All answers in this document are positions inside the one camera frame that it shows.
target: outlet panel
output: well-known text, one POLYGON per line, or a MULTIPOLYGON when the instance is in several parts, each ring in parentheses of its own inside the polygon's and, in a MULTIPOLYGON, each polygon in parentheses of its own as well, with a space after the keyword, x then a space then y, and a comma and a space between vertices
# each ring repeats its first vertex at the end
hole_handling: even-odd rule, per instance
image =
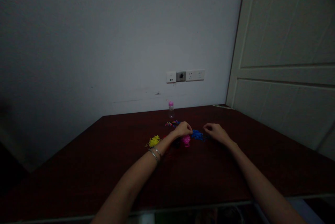
POLYGON ((177 82, 184 82, 186 80, 186 72, 177 72, 176 75, 177 82))
POLYGON ((176 82, 176 72, 166 72, 166 82, 175 83, 176 82))
POLYGON ((194 70, 186 71, 186 79, 185 79, 185 81, 186 82, 188 82, 188 81, 194 81, 193 74, 194 74, 194 70))
POLYGON ((193 80, 204 80, 204 79, 205 79, 205 70, 193 71, 193 80))

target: rubber band pile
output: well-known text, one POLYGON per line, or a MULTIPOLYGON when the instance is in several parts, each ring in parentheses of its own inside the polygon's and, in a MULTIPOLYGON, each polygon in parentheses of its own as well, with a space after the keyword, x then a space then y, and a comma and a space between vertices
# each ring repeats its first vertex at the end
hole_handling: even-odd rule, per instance
MULTIPOLYGON (((180 124, 180 121, 172 121, 172 122, 167 122, 165 124, 165 126, 173 126, 176 127, 178 124, 180 124)), ((201 140, 202 142, 206 141, 206 137, 203 136, 203 134, 198 131, 198 130, 193 130, 193 134, 190 135, 186 135, 184 137, 182 137, 181 141, 184 143, 185 147, 189 147, 189 142, 191 141, 191 138, 197 139, 197 140, 201 140)))
MULTIPOLYGON (((180 124, 180 121, 168 121, 165 126, 172 126, 172 127, 176 127, 177 125, 180 124)), ((193 134, 192 135, 185 135, 184 137, 182 137, 181 142, 184 143, 185 147, 189 147, 189 143, 191 141, 191 138, 194 138, 196 140, 201 140, 202 142, 206 141, 206 137, 203 136, 203 134, 198 131, 198 130, 193 130, 193 134)), ((149 139, 149 142, 145 145, 145 147, 149 146, 149 147, 154 147, 155 145, 157 145, 159 142, 161 141, 161 139, 159 138, 158 135, 154 136, 153 138, 149 139)))
POLYGON ((149 142, 145 145, 145 147, 147 147, 147 146, 154 147, 154 146, 157 145, 160 141, 161 141, 161 139, 159 138, 158 135, 156 135, 156 136, 154 136, 153 138, 149 139, 149 142))
POLYGON ((179 124, 180 124, 180 121, 175 120, 175 121, 172 121, 172 122, 168 121, 168 122, 165 124, 165 126, 176 127, 176 126, 179 125, 179 124))

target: electrical socket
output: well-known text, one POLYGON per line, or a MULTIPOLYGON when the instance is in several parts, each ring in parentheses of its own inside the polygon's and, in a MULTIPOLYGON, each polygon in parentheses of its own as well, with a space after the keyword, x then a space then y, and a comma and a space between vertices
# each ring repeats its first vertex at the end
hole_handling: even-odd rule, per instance
POLYGON ((205 79, 205 70, 193 71, 193 80, 204 80, 204 79, 205 79))
POLYGON ((186 82, 187 81, 194 81, 194 78, 193 78, 193 74, 194 74, 194 70, 189 70, 189 71, 186 71, 186 82))
POLYGON ((175 83, 176 82, 176 72, 166 72, 166 82, 175 83))

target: white door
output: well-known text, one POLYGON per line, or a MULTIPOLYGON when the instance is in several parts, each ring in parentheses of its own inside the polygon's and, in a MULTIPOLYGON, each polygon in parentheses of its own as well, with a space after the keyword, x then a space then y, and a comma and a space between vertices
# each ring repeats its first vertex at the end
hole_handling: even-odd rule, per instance
POLYGON ((335 160, 335 0, 243 0, 226 103, 335 160))

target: table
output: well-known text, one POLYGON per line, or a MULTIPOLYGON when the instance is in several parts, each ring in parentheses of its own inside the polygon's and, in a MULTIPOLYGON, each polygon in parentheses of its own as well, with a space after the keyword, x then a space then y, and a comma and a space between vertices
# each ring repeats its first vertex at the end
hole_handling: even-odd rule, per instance
MULTIPOLYGON (((335 162, 246 115, 214 106, 175 109, 175 119, 204 133, 221 124, 284 196, 335 193, 335 162)), ((95 214, 154 135, 172 127, 168 111, 101 117, 0 200, 0 222, 95 214)), ((171 147, 133 211, 251 200, 229 152, 213 140, 171 147)))

